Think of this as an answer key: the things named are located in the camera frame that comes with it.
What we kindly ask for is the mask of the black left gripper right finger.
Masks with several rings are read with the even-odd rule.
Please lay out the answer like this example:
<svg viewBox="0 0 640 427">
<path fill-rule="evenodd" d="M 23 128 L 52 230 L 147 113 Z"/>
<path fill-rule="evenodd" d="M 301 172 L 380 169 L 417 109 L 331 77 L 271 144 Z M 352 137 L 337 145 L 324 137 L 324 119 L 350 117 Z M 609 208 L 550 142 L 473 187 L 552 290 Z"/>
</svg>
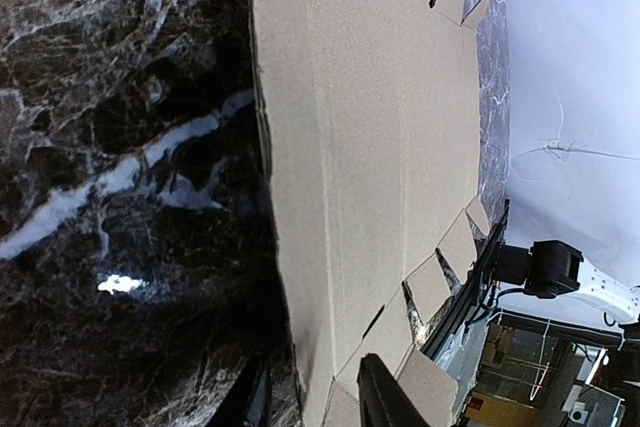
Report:
<svg viewBox="0 0 640 427">
<path fill-rule="evenodd" d="M 437 426 L 439 407 L 430 384 L 433 368 L 420 354 L 396 378 L 380 356 L 367 353 L 359 363 L 357 386 L 361 426 Z"/>
</svg>

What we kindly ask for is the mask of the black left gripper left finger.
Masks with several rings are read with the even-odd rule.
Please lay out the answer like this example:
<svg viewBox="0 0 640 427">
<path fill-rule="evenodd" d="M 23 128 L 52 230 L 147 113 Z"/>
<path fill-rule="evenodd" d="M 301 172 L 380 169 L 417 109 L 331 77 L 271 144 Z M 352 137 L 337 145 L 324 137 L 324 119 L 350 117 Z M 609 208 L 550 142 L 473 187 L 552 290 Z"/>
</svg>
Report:
<svg viewBox="0 0 640 427">
<path fill-rule="evenodd" d="M 256 356 L 243 368 L 228 394 L 229 426 L 267 427 L 272 383 L 268 361 Z"/>
</svg>

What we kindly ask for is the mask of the brown cardboard box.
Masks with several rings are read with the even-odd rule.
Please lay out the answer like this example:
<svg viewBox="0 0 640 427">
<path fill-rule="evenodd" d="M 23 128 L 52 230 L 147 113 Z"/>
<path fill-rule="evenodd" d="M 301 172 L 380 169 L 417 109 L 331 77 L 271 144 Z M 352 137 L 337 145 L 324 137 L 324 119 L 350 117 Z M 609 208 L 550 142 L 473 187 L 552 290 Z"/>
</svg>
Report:
<svg viewBox="0 0 640 427">
<path fill-rule="evenodd" d="M 420 353 L 423 320 L 465 280 L 477 195 L 476 29 L 488 0 L 250 0 L 277 265 L 308 426 L 360 423 L 378 355 L 421 418 L 454 421 L 456 381 Z"/>
</svg>

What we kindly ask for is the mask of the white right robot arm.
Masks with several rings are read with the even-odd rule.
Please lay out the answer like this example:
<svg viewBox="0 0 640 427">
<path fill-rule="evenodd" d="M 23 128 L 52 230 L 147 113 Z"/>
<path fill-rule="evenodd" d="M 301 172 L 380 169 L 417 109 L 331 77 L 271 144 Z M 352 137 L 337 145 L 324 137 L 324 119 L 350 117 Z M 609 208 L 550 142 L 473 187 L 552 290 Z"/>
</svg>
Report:
<svg viewBox="0 0 640 427">
<path fill-rule="evenodd" d="M 603 272 L 581 251 L 559 240 L 538 241 L 530 248 L 501 245 L 491 279 L 509 286 L 498 297 L 565 296 L 600 311 L 609 327 L 639 323 L 639 288 Z"/>
</svg>

